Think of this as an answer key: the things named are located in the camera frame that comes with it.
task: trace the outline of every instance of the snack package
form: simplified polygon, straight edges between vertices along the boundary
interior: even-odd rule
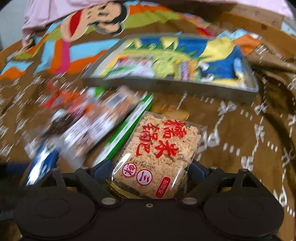
[[[139,76],[153,78],[153,56],[128,56],[118,58],[114,67],[106,74],[106,79],[124,76]]]
[[[137,125],[142,114],[149,110],[152,106],[153,94],[144,97],[133,112],[126,118],[126,120],[118,127],[116,133],[111,137],[108,143],[104,146],[103,150],[97,156],[96,160],[93,162],[93,167],[99,164],[104,159],[112,159],[119,149],[127,141],[133,129]]]
[[[34,123],[38,125],[27,122],[28,130],[22,134],[25,151],[32,160],[26,185],[34,184],[56,166],[60,152],[56,140],[84,114],[99,105],[99,98],[104,92],[102,88],[86,88],[80,92],[59,89],[53,82],[48,83],[48,89],[51,96],[41,104],[42,109],[34,117]],[[20,130],[22,127],[20,122],[17,128]],[[74,169],[81,166],[81,163],[71,164]]]
[[[62,155],[69,161],[77,158],[83,160],[84,155],[118,125],[139,101],[133,91],[121,86],[115,94],[95,105],[56,140]]]
[[[197,81],[201,79],[196,60],[175,61],[175,79],[181,81]]]
[[[145,112],[128,139],[111,181],[148,198],[173,198],[206,127]]]

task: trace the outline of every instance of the cartoon character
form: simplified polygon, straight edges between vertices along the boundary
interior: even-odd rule
[[[69,15],[61,24],[61,35],[65,41],[73,42],[93,25],[100,34],[117,36],[124,30],[123,21],[127,16],[128,9],[121,2],[94,5]]]

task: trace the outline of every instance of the gray tray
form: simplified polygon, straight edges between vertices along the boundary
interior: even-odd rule
[[[143,37],[165,37],[178,36],[188,39],[213,39],[211,37],[204,37],[195,34],[134,34],[126,36],[117,44],[110,48],[103,54],[82,76],[82,79],[87,86],[102,86],[102,87],[119,87],[126,85],[133,89],[150,90],[156,92],[169,93],[184,93],[196,94],[197,96],[218,97],[221,99],[230,99],[241,103],[251,104],[254,100],[259,87],[256,77],[245,58],[242,58],[243,72],[245,74],[245,84],[247,87],[236,88],[229,86],[222,86],[211,83],[197,83],[185,82],[179,80],[167,80],[157,78],[142,78],[142,77],[121,77],[117,79],[104,79],[102,77],[92,77],[97,67],[104,63],[109,63],[115,54],[112,53],[121,47],[121,45],[129,38],[143,38]]]

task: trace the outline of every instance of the blue package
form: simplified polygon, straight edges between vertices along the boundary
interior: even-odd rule
[[[59,152],[52,142],[43,141],[38,148],[31,163],[25,185],[33,185],[38,182],[51,168],[57,166]]]

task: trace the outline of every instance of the screw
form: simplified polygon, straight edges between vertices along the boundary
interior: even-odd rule
[[[113,205],[116,203],[116,199],[113,197],[105,197],[102,199],[102,204],[104,205]]]
[[[152,203],[146,203],[146,207],[153,207]]]
[[[197,203],[197,200],[194,197],[185,197],[182,202],[187,205],[193,205]]]

